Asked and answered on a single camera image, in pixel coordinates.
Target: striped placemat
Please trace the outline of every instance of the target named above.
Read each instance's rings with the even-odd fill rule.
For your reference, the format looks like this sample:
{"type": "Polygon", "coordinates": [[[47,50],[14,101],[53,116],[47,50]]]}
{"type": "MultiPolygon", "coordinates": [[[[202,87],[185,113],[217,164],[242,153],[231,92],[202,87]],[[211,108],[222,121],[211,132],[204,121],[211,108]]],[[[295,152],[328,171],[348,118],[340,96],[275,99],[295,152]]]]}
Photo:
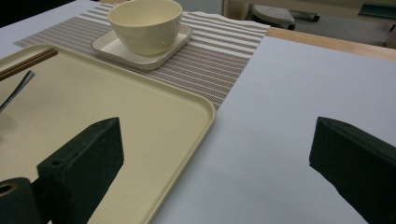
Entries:
{"type": "Polygon", "coordinates": [[[91,48],[94,39],[111,31],[106,16],[114,6],[102,4],[14,44],[25,48],[52,43],[75,50],[200,94],[219,109],[269,28],[254,21],[234,21],[215,14],[183,12],[182,23],[193,30],[189,43],[161,67],[143,71],[100,58],[91,48]]]}

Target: white tablecloth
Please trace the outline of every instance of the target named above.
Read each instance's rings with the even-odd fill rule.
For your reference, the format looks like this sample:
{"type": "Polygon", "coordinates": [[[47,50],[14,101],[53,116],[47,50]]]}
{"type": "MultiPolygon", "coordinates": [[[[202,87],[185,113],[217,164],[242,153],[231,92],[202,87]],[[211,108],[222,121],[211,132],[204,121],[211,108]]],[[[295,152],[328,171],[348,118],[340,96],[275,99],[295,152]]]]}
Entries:
{"type": "MultiPolygon", "coordinates": [[[[0,56],[95,4],[79,0],[0,29],[0,56]]],[[[318,116],[396,146],[395,71],[394,62],[265,37],[153,222],[365,223],[308,155],[318,116]]]]}

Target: chopsticks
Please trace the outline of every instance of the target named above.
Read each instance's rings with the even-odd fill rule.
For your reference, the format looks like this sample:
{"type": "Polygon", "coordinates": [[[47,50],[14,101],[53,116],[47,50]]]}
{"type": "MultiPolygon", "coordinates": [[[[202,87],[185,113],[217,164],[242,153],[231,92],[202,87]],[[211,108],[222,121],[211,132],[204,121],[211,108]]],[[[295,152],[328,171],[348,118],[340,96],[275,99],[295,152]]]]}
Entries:
{"type": "Polygon", "coordinates": [[[46,49],[37,55],[34,55],[20,63],[14,64],[11,67],[3,70],[0,72],[0,81],[3,79],[6,79],[8,77],[11,77],[24,69],[31,67],[37,63],[41,63],[45,60],[47,60],[50,57],[53,57],[58,54],[58,51],[56,49],[46,49]]]}

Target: background wall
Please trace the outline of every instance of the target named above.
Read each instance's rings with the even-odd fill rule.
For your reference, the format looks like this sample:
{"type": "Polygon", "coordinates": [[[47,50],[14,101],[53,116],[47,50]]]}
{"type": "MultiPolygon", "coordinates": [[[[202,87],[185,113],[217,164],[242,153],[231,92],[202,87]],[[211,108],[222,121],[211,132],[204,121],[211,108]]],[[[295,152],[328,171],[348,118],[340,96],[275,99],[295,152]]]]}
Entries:
{"type": "Polygon", "coordinates": [[[185,11],[221,14],[222,0],[175,0],[185,11]]]}
{"type": "Polygon", "coordinates": [[[0,27],[27,19],[74,0],[6,0],[2,1],[0,27]]]}

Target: white bowl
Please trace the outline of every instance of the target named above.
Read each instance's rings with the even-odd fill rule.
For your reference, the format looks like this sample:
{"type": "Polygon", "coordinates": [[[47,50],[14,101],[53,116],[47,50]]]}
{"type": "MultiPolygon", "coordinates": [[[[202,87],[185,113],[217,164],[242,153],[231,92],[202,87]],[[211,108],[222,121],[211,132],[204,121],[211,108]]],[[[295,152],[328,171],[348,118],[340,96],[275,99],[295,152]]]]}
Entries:
{"type": "Polygon", "coordinates": [[[134,0],[113,7],[107,14],[117,37],[142,56],[166,52],[177,38],[182,7],[172,0],[134,0]]]}

